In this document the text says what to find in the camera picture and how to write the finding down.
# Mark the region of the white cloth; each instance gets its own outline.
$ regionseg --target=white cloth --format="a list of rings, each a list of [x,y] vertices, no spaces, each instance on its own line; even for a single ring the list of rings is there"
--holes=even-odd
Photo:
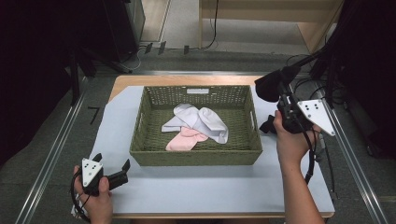
[[[181,127],[188,127],[217,143],[227,143],[228,128],[213,110],[207,107],[198,110],[193,105],[181,104],[174,108],[174,114],[175,116],[162,126],[162,132],[179,132]]]

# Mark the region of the person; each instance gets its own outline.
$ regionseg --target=person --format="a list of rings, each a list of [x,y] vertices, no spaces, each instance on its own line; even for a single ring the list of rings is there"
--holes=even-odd
[[[318,208],[312,198],[308,186],[304,181],[301,173],[301,160],[307,152],[308,144],[302,133],[289,133],[283,128],[282,115],[276,111],[274,126],[276,128],[276,150],[279,159],[280,170],[283,180],[283,191],[285,200],[285,219],[287,224],[293,223],[324,223]],[[320,132],[320,128],[314,125],[315,131],[308,131],[307,134],[314,141],[314,135]],[[75,181],[75,189],[80,200],[84,203],[88,195],[84,194],[79,177]],[[102,177],[99,182],[99,196],[91,197],[85,204],[93,224],[109,224],[113,215],[113,204],[111,201],[111,192],[106,177]],[[248,223],[262,220],[251,219]],[[145,219],[136,220],[133,223],[176,223],[172,219]]]

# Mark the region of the forearm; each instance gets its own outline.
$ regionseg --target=forearm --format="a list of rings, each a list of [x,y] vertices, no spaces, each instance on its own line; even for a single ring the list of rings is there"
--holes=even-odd
[[[286,223],[323,223],[300,170],[300,164],[281,164]]]

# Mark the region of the white table surface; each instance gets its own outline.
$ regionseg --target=white table surface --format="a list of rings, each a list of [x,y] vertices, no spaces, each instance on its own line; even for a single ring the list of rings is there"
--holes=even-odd
[[[268,115],[274,115],[276,103],[265,102],[251,88],[261,125]],[[129,182],[112,190],[114,217],[284,216],[274,134],[261,132],[263,153],[251,166],[139,166],[129,148],[142,90],[130,86],[107,104],[90,156],[102,153],[105,175],[120,171],[127,159],[131,161]],[[308,162],[305,155],[304,175]],[[309,188],[319,212],[332,214],[332,200],[317,163]]]

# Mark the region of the wooden table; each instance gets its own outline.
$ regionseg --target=wooden table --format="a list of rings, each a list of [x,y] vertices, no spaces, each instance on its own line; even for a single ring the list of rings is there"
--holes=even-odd
[[[218,19],[296,21],[310,53],[318,49],[337,21],[343,0],[219,0]],[[202,19],[214,19],[216,0],[200,0],[199,43]]]
[[[276,136],[261,133],[263,153],[251,166],[142,167],[129,154],[142,86],[253,85],[261,76],[120,76],[116,79],[92,149],[102,153],[105,175],[131,160],[129,182],[112,190],[115,218],[283,217],[283,190]],[[274,114],[276,103],[253,96],[257,121]],[[309,159],[302,161],[306,173]],[[323,217],[334,214],[320,168],[309,188]]]

